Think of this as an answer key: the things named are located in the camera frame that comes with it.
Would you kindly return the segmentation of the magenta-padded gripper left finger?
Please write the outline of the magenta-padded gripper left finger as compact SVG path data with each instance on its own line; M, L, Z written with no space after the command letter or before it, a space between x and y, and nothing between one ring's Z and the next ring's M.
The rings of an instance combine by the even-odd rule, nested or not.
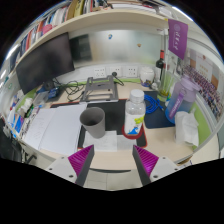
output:
M90 145L65 157L62 156L51 163L46 171L67 181L83 186L94 157L94 146Z

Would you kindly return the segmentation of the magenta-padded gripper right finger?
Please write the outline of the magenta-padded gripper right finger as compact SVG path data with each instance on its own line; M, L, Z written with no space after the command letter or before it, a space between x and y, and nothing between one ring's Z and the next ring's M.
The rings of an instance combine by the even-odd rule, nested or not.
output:
M178 166L168 157L158 157L136 145L133 146L132 155L143 186L179 170Z

